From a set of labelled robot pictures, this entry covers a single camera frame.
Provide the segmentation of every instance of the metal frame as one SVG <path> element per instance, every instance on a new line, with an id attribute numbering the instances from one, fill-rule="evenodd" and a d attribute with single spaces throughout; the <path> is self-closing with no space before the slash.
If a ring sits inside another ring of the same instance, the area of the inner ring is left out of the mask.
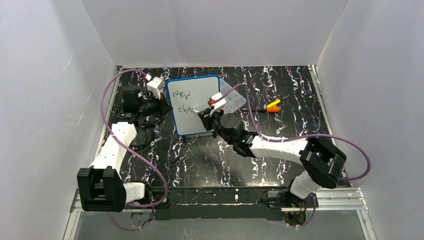
<path id="1" fill-rule="evenodd" d="M 324 104 L 323 94 L 321 92 L 320 79 L 318 78 L 318 74 L 317 74 L 317 66 L 316 65 L 309 65 L 308 68 L 309 68 L 310 75 L 312 76 L 312 83 L 313 83 L 313 86 L 315 87 L 315 91 L 317 93 L 318 101 L 321 105 L 321 109 L 322 109 L 322 113 L 324 115 L 325 123 L 327 124 L 328 132 L 332 135 L 333 132 L 330 128 L 330 122 L 329 122 L 329 118 L 327 116 L 327 109 L 326 109 L 326 106 Z M 332 142 L 333 142 L 334 145 L 337 145 L 336 141 L 334 139 L 332 139 Z M 362 191 L 361 191 L 360 188 L 358 188 L 358 189 L 359 189 L 360 195 L 362 196 L 361 198 L 363 199 L 363 203 L 365 204 L 365 199 L 364 199 L 364 196 L 362 195 Z M 373 225 L 371 224 L 370 217 L 368 216 L 368 207 L 366 209 L 357 209 L 356 212 L 358 214 L 358 218 L 359 218 L 359 221 L 360 221 L 360 225 L 362 226 L 362 231 L 363 231 L 363 234 L 365 236 L 365 239 L 366 240 L 376 240 L 377 239 L 376 234 L 374 233 Z"/>
<path id="2" fill-rule="evenodd" d="M 312 83 L 317 92 L 318 101 L 321 105 L 323 116 L 325 119 L 325 123 L 328 127 L 328 132 L 332 134 L 332 130 L 330 128 L 330 123 L 327 116 L 327 110 L 324 105 L 321 89 L 320 89 L 320 81 L 318 79 L 316 66 L 309 65 L 308 66 L 310 74 L 312 76 Z M 120 67 L 118 73 L 122 72 L 123 68 Z M 110 96 L 109 104 L 106 112 L 106 119 L 109 119 L 111 114 L 113 101 L 115 99 L 116 91 L 119 84 L 119 78 L 113 85 L 113 90 Z M 106 126 L 103 126 L 101 129 L 101 134 L 99 138 L 99 142 L 97 145 L 97 149 L 95 151 L 95 155 L 100 151 L 103 142 L 103 136 L 106 132 Z M 370 218 L 368 216 L 368 206 L 365 202 L 362 191 L 359 187 L 338 187 L 335 189 L 327 189 L 322 188 L 316 191 L 316 196 L 318 200 L 319 207 L 316 208 L 317 211 L 337 211 L 337 210 L 352 210 L 356 211 L 358 214 L 358 218 L 360 224 L 362 226 L 362 231 L 366 240 L 376 240 L 376 235 L 374 233 L 373 226 L 371 224 Z M 282 208 L 283 212 L 297 212 L 298 208 Z M 150 212 L 150 209 L 124 209 L 123 212 Z M 78 223 L 80 220 L 80 214 L 83 212 L 81 207 L 80 195 L 79 191 L 76 190 L 74 199 L 72 201 L 72 206 L 70 208 L 69 220 L 66 226 L 65 233 L 63 235 L 64 240 L 73 240 L 75 238 L 75 234 L 77 231 Z"/>

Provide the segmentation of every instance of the black cable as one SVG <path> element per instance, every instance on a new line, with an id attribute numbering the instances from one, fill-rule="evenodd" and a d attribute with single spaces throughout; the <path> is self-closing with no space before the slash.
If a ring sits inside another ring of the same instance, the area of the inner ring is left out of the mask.
<path id="1" fill-rule="evenodd" d="M 145 142 L 144 144 L 138 145 L 133 147 L 132 149 L 136 152 L 140 152 L 144 149 L 146 149 L 147 147 L 149 147 L 151 145 L 151 143 L 153 142 L 153 137 L 151 137 L 150 139 L 147 140 L 147 142 Z"/>
<path id="2" fill-rule="evenodd" d="M 157 118 L 154 121 L 145 122 L 143 125 L 144 126 L 153 126 L 153 125 L 156 125 L 156 124 L 160 124 L 164 119 L 165 119 L 165 117 Z"/>
<path id="3" fill-rule="evenodd" d="M 142 144 L 133 144 L 135 142 L 135 140 L 137 139 L 137 137 L 135 137 L 134 141 L 132 141 L 132 143 L 129 145 L 130 147 L 133 148 L 139 148 L 139 147 L 143 147 L 146 144 L 149 144 L 149 141 L 153 140 L 153 137 L 155 136 L 155 131 L 153 129 L 153 127 L 139 127 L 137 133 L 140 132 L 141 129 L 144 129 L 144 133 L 145 133 L 145 141 L 143 141 L 144 143 Z"/>
<path id="4" fill-rule="evenodd" d="M 153 219 L 147 219 L 144 223 L 143 223 L 143 225 L 141 225 L 142 227 L 147 223 L 147 222 L 151 222 L 151 221 L 153 221 Z"/>
<path id="5" fill-rule="evenodd" d="M 295 222 L 297 224 L 302 225 L 302 223 L 300 223 L 293 214 L 291 214 L 291 213 L 283 213 L 283 215 L 285 215 L 285 217 L 288 218 L 289 220 L 291 220 L 291 221 L 293 221 L 293 222 Z"/>

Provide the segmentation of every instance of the handwritten text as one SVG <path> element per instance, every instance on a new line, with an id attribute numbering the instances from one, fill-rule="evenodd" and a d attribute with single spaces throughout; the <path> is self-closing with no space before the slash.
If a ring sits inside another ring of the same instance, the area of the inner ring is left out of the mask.
<path id="1" fill-rule="evenodd" d="M 175 98 L 175 96 L 180 96 L 181 98 L 185 98 L 187 99 L 188 97 L 190 97 L 190 92 L 188 92 L 188 94 L 184 94 L 183 91 L 176 91 L 172 93 L 172 96 Z"/>
<path id="2" fill-rule="evenodd" d="M 179 107 L 178 108 L 178 111 L 180 112 L 180 113 L 186 113 L 186 114 L 188 114 L 188 113 L 192 113 L 193 112 L 193 108 L 191 108 L 191 107 L 184 107 L 184 105 L 182 105 L 182 107 Z"/>

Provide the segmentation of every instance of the black table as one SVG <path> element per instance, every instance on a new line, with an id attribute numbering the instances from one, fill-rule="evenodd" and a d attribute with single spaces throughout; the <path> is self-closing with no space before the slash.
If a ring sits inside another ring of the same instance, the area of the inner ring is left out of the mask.
<path id="1" fill-rule="evenodd" d="M 306 134 L 325 133 L 328 128 L 321 105 L 317 98 L 312 77 L 307 66 L 254 66 L 254 67 L 166 67 L 141 68 L 152 77 L 170 79 L 195 76 L 218 75 L 231 86 L 247 83 L 252 108 L 263 108 L 276 99 L 283 100 L 278 114 L 257 112 L 256 121 L 259 129 L 268 136 L 295 137 Z M 129 72 L 121 76 L 113 102 L 110 119 L 122 110 L 123 87 L 145 84 L 139 73 Z M 245 121 L 245 127 L 254 131 L 247 112 L 239 110 L 238 114 Z M 234 194 L 239 191 L 239 203 L 254 204 L 263 191 L 272 188 L 287 187 L 291 179 L 300 175 L 304 168 L 297 163 L 269 157 L 251 158 L 236 154 L 221 137 L 199 137 L 194 135 L 183 142 L 175 131 L 172 113 L 155 128 L 152 147 L 141 155 L 150 160 L 165 176 L 171 192 L 171 204 L 205 204 L 235 203 Z M 145 136 L 140 134 L 136 140 Z M 146 181 L 152 188 L 162 190 L 163 183 L 154 171 L 127 154 L 122 162 L 121 177 L 128 181 Z M 187 211 L 181 206 L 179 217 Z M 232 211 L 244 212 L 233 208 Z M 227 210 L 220 210 L 220 215 Z M 252 217 L 263 217 L 264 210 Z"/>

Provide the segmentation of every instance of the whiteboard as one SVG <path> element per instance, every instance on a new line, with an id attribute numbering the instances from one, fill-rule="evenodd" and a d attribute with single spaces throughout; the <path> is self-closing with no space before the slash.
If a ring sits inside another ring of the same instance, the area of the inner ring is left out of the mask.
<path id="1" fill-rule="evenodd" d="M 179 136 L 211 133 L 207 132 L 197 113 L 209 108 L 208 101 L 220 92 L 217 75 L 173 79 L 166 82 L 166 89 L 176 133 Z"/>

